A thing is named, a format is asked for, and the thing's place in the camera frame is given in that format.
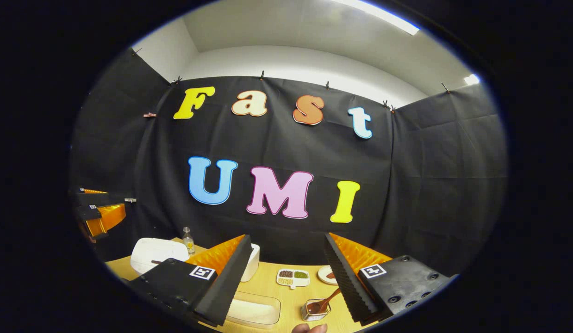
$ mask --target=pink letter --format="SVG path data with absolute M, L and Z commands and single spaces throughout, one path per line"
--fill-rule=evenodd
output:
M 265 197 L 273 215 L 278 213 L 288 199 L 286 209 L 282 211 L 284 217 L 290 217 L 291 219 L 304 219 L 307 217 L 305 201 L 307 200 L 307 188 L 313 180 L 312 174 L 297 171 L 289 177 L 282 188 L 278 185 L 276 175 L 270 168 L 256 166 L 251 169 L 251 174 L 255 177 L 255 183 L 251 205 L 247 208 L 248 212 L 252 214 L 266 213 L 266 207 L 264 207 Z

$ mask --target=black curtain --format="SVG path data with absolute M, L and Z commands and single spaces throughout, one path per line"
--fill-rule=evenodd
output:
M 446 275 L 482 247 L 502 207 L 507 143 L 483 85 L 395 110 L 390 194 L 374 248 Z
M 190 119 L 174 120 L 189 88 L 214 86 Z M 261 117 L 231 112 L 237 95 L 263 91 Z M 303 95 L 321 97 L 324 119 L 296 123 Z M 358 137 L 348 109 L 371 116 L 370 139 Z M 155 118 L 144 118 L 153 112 Z M 96 247 L 104 260 L 130 255 L 141 237 L 181 236 L 212 247 L 240 234 L 261 246 L 261 260 L 325 264 L 322 235 L 334 232 L 396 257 L 413 255 L 443 274 L 460 272 L 486 240 L 506 182 L 504 131 L 481 85 L 429 97 L 394 113 L 374 101 L 293 80 L 227 76 L 169 85 L 129 50 L 88 97 L 73 140 L 71 186 L 135 197 L 125 221 Z M 187 160 L 211 161 L 205 188 L 216 192 L 218 160 L 233 160 L 223 204 L 196 201 Z M 295 171 L 312 173 L 305 219 L 254 215 L 252 167 L 272 168 L 281 186 Z M 350 223 L 332 223 L 339 181 L 360 184 Z

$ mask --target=finger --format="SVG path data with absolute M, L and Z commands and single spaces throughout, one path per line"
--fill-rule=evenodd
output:
M 327 332 L 327 324 L 323 324 L 312 328 L 308 333 L 326 333 L 326 332 Z
M 309 325 L 307 324 L 299 324 L 293 328 L 291 333 L 308 333 L 309 332 Z

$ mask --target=small bottle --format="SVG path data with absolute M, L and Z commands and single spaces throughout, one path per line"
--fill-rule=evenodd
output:
M 187 247 L 187 253 L 189 253 L 189 255 L 196 253 L 196 249 L 194 248 L 194 238 L 192 238 L 190 234 L 190 228 L 187 226 L 183 227 L 183 237 L 181 238 L 183 239 L 183 244 Z

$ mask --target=wooden spoon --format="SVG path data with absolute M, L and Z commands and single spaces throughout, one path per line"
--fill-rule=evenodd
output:
M 324 299 L 323 301 L 309 303 L 307 305 L 307 311 L 312 315 L 313 314 L 323 314 L 325 312 L 325 310 L 327 309 L 327 304 L 331 301 L 331 299 L 334 298 L 335 295 L 338 295 L 339 293 L 340 293 L 340 288 L 336 289 L 330 295 L 330 297 L 327 297 L 327 299 Z

